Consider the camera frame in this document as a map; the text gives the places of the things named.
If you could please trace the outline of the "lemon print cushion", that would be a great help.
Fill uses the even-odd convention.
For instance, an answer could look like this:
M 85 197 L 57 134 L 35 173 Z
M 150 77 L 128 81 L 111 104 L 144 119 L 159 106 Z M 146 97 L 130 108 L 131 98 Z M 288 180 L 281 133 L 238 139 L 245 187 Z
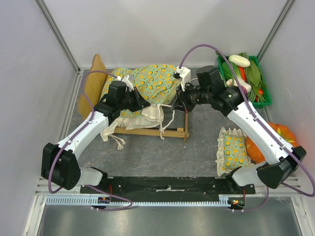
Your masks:
M 108 141 L 111 136 L 116 142 L 125 141 L 114 136 L 116 127 L 123 127 L 126 130 L 153 128 L 159 126 L 159 136 L 162 136 L 165 129 L 169 126 L 163 126 L 164 112 L 163 107 L 170 107 L 176 95 L 176 88 L 181 85 L 181 81 L 173 77 L 176 66 L 171 64 L 151 64 L 136 69 L 117 68 L 111 73 L 115 76 L 124 77 L 130 75 L 132 84 L 135 86 L 150 106 L 140 109 L 136 112 L 122 110 L 117 119 L 109 127 L 101 131 L 100 136 L 103 141 Z

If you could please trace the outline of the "white rope tie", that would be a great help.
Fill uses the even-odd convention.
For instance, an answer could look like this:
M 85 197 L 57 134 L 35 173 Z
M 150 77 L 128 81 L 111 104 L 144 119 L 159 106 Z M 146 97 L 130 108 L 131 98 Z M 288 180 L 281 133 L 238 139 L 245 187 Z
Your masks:
M 175 119 L 175 111 L 171 109 L 172 110 L 171 120 L 167 123 L 167 125 L 163 126 L 163 122 L 165 119 L 163 107 L 171 108 L 171 105 L 157 104 L 157 115 L 158 115 L 157 120 L 159 122 L 159 136 L 162 140 L 165 140 L 165 137 L 163 136 L 163 134 L 165 133 L 166 128 L 168 128 L 173 122 L 173 120 Z
M 116 141 L 116 143 L 118 144 L 117 147 L 118 150 L 122 150 L 124 148 L 124 145 L 126 144 L 124 139 L 119 138 L 113 134 L 110 134 L 109 137 L 113 138 Z

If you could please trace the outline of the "white front rope tie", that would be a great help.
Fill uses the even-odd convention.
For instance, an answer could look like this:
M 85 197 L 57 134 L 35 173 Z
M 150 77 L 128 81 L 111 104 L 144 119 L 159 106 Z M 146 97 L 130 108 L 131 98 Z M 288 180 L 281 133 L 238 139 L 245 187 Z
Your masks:
M 122 150 L 124 148 L 124 145 L 126 144 L 124 139 L 119 138 L 113 134 L 110 134 L 109 137 L 113 138 L 116 141 L 116 143 L 118 144 L 117 147 L 118 150 Z

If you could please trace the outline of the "wooden pet bed frame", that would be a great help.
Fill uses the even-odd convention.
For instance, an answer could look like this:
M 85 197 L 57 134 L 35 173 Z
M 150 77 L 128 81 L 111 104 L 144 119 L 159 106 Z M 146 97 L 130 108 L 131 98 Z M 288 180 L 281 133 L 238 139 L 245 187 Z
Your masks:
M 108 93 L 108 88 L 111 82 L 116 80 L 115 75 L 111 72 L 106 74 L 105 64 L 101 61 L 99 54 L 94 55 L 92 66 L 90 68 L 90 74 L 82 79 L 83 92 L 80 96 L 79 102 L 77 104 L 78 113 L 82 116 L 82 119 L 86 119 L 91 113 L 92 108 L 100 101 L 101 97 Z M 166 121 L 166 112 L 164 111 L 164 122 Z M 140 128 L 126 130 L 123 127 L 116 127 L 115 132 L 122 134 L 136 134 L 136 135 L 150 135 L 159 136 L 159 126 L 153 128 Z M 189 135 L 188 128 L 185 126 L 183 128 L 177 128 L 175 131 L 171 131 L 170 128 L 166 128 L 164 137 L 176 137 L 176 138 L 187 138 Z

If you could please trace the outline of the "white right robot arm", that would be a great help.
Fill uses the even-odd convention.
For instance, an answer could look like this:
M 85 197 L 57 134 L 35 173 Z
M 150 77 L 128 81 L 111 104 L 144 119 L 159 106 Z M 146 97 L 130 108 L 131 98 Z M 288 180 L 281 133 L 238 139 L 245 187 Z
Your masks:
M 176 101 L 172 108 L 185 113 L 197 104 L 210 104 L 214 110 L 228 117 L 254 142 L 265 160 L 261 164 L 240 167 L 225 181 L 230 193 L 238 193 L 244 185 L 263 183 L 276 189 L 298 168 L 298 162 L 306 156 L 303 147 L 294 147 L 282 138 L 255 110 L 251 102 L 241 95 L 237 86 L 226 87 L 214 66 L 196 71 L 199 84 L 194 86 L 190 70 L 176 67 L 173 77 L 181 82 L 176 89 Z

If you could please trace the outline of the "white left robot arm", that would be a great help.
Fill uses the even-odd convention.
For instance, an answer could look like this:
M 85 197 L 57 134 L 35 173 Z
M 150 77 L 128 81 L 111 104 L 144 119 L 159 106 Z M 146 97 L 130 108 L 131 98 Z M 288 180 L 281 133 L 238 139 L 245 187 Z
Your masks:
M 149 107 L 137 88 L 129 88 L 123 81 L 110 84 L 108 93 L 94 106 L 86 120 L 70 135 L 57 144 L 48 143 L 43 148 L 41 176 L 60 188 L 71 190 L 78 184 L 90 184 L 96 193 L 104 193 L 108 181 L 103 172 L 95 168 L 83 170 L 78 159 L 88 144 L 106 129 L 121 111 L 136 112 Z

